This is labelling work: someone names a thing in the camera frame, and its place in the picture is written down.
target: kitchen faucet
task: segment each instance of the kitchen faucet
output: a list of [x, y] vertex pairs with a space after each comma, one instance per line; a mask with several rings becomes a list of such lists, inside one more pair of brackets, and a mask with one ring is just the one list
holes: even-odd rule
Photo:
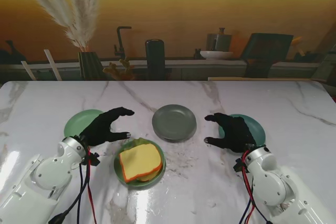
[[114, 55], [115, 56], [120, 56], [121, 59], [125, 59], [125, 50], [122, 46], [122, 41], [121, 41], [121, 34], [120, 30], [121, 29], [132, 29], [131, 26], [118, 26], [117, 28], [117, 35], [118, 35], [118, 41], [119, 41], [119, 51], [117, 50], [117, 46], [114, 45]]

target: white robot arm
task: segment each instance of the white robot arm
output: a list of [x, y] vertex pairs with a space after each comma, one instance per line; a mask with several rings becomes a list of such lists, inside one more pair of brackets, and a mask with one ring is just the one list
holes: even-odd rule
[[289, 168], [277, 165], [268, 148], [250, 152], [244, 162], [254, 177], [254, 198], [269, 209], [273, 224], [336, 224], [303, 181]]
[[67, 137], [58, 144], [55, 157], [33, 158], [0, 206], [0, 223], [47, 223], [71, 181], [71, 166], [80, 164], [85, 155], [84, 147]]
[[[33, 158], [0, 206], [0, 223], [45, 224], [71, 181], [71, 166], [85, 155], [84, 146], [68, 137], [58, 144], [55, 157]], [[268, 148], [250, 152], [244, 161], [254, 177], [254, 197], [267, 206], [273, 224], [336, 224], [303, 181], [277, 165]]]

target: green plate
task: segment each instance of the green plate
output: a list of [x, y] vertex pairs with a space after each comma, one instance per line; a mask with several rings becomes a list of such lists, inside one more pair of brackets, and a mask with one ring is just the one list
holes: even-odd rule
[[65, 125], [64, 136], [78, 136], [101, 113], [101, 110], [83, 110], [77, 113]]
[[[237, 118], [237, 117], [243, 118], [249, 130], [251, 131], [251, 134], [253, 138], [255, 139], [256, 144], [258, 146], [265, 144], [266, 134], [265, 134], [263, 127], [260, 125], [260, 123], [258, 123], [256, 120], [246, 115], [232, 114], [230, 116], [233, 116], [234, 118]], [[223, 138], [225, 136], [225, 132], [221, 126], [219, 126], [218, 131], [219, 131], [219, 137]]]
[[172, 142], [192, 137], [197, 128], [194, 113], [190, 109], [176, 104], [159, 108], [153, 115], [152, 125], [158, 137]]
[[[141, 182], [139, 180], [133, 180], [129, 183], [126, 183], [124, 180], [124, 177], [122, 175], [122, 168], [120, 165], [120, 159], [119, 159], [119, 154], [123, 151], [129, 150], [133, 147], [136, 147], [138, 145], [141, 144], [153, 144], [155, 145], [155, 147], [157, 148], [157, 150], [160, 153], [161, 156], [161, 161], [162, 161], [162, 168], [159, 171], [159, 173], [152, 178], [150, 181], [146, 181], [146, 182]], [[116, 153], [115, 157], [114, 157], [114, 170], [116, 172], [116, 175], [118, 177], [118, 180], [125, 186], [129, 187], [130, 189], [137, 189], [137, 190], [142, 190], [142, 189], [147, 189], [153, 185], [155, 185], [157, 182], [160, 181], [160, 179], [163, 177], [164, 171], [166, 169], [166, 160], [164, 158], [164, 154], [162, 149], [153, 141], [147, 140], [147, 139], [143, 139], [143, 138], [139, 138], [139, 139], [134, 139], [133, 141], [130, 141], [126, 144], [124, 144]]]

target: bread slice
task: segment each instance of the bread slice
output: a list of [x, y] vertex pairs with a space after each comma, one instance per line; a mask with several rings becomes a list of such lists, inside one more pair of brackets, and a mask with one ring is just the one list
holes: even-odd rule
[[153, 144], [141, 144], [119, 154], [126, 183], [151, 174], [162, 167], [161, 156]]
[[152, 172], [151, 174], [141, 176], [141, 177], [138, 178], [138, 180], [141, 181], [141, 182], [150, 181], [151, 179], [153, 179], [159, 173], [159, 171], [160, 170], [156, 170], [156, 171]]

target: teal plate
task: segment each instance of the teal plate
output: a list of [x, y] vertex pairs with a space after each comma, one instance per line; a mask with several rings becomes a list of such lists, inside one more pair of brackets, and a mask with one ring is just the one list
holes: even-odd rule
[[78, 136], [101, 113], [101, 110], [83, 110], [77, 113], [65, 125], [64, 136]]
[[[155, 147], [157, 148], [157, 150], [160, 153], [161, 156], [161, 161], [162, 161], [162, 167], [159, 171], [159, 173], [152, 178], [150, 181], [145, 181], [145, 182], [141, 182], [137, 179], [126, 183], [124, 180], [124, 177], [122, 175], [122, 168], [120, 165], [120, 159], [119, 159], [119, 154], [125, 150], [129, 150], [133, 147], [136, 147], [140, 144], [153, 144], [155, 145]], [[162, 149], [158, 146], [158, 144], [154, 143], [153, 141], [147, 140], [147, 139], [143, 139], [143, 138], [139, 138], [139, 139], [134, 139], [133, 141], [130, 141], [126, 144], [124, 144], [116, 153], [115, 157], [114, 157], [114, 171], [116, 172], [117, 178], [118, 180], [125, 186], [129, 187], [130, 189], [137, 189], [137, 190], [144, 190], [144, 189], [148, 189], [149, 187], [155, 185], [157, 182], [160, 181], [160, 179], [163, 177], [164, 171], [166, 169], [166, 160], [164, 158], [164, 154]]]
[[[264, 131], [264, 128], [258, 123], [256, 120], [253, 118], [250, 118], [249, 116], [246, 115], [241, 115], [241, 114], [232, 114], [230, 115], [234, 118], [241, 117], [244, 119], [245, 123], [247, 124], [249, 130], [251, 131], [251, 134], [253, 138], [256, 141], [256, 144], [258, 146], [264, 145], [266, 141], [266, 133]], [[223, 138], [225, 136], [225, 132], [221, 126], [219, 126], [219, 137]]]

